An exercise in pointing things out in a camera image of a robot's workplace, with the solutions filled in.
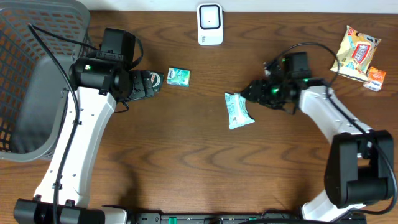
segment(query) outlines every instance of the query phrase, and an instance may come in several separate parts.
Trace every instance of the small orange box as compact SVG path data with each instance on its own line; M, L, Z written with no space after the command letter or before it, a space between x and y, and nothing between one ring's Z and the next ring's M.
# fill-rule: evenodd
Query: small orange box
M379 91L383 86L383 81L385 76L386 76L385 71L378 70L377 68L374 67L370 67L368 69L369 82L364 83L363 86L374 91Z

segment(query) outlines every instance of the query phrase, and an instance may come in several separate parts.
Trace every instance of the snack bag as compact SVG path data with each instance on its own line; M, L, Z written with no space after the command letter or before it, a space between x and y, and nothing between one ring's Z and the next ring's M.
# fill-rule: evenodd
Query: snack bag
M347 26L347 32L337 52L340 61L340 75L368 82L365 73L380 41L381 39L362 34ZM330 70L337 72L337 61Z
M385 76L386 76L385 71L378 70L377 68L374 67L370 67L368 70L369 82L364 83L363 86L373 91L379 91L383 86L383 81Z
M246 99L240 93L225 93L225 102L229 114L229 128L234 129L254 122L246 109Z

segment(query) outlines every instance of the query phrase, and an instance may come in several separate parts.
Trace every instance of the laundry basket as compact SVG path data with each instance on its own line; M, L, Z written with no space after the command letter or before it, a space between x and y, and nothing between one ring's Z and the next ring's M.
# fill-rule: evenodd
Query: laundry basket
M0 159L51 159L65 117L65 80L27 24L90 44L89 21L87 8L75 0L0 0ZM87 53L37 33L66 72Z

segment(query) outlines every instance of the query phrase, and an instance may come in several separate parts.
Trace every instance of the wooden tabletop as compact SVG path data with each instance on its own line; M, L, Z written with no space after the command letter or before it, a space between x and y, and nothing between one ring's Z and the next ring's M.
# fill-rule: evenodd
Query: wooden tabletop
M372 65L387 72L376 93L339 77L338 98L361 121L398 138L398 17L379 14L224 13L224 41L200 46L194 12L91 12L90 35L105 27L135 33L145 56L138 69L192 71L188 88L164 83L154 98L112 115L91 183L91 208L102 204L164 213L257 213L295 210L319 194L329 144L315 123L247 103L256 120L229 130L224 94L263 76L262 63L299 42L337 52L346 25L382 39ZM315 77L330 78L333 57L303 47ZM49 161L0 162L0 222L14 223L18 198L30 199ZM380 210L389 202L369 209ZM368 223L397 223L398 209L368 215Z

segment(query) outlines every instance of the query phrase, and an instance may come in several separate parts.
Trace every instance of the green packet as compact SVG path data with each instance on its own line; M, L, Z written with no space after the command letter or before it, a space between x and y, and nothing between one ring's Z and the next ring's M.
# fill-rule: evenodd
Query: green packet
M191 71L189 70L169 68L169 72L167 74L167 84L188 87L190 77Z

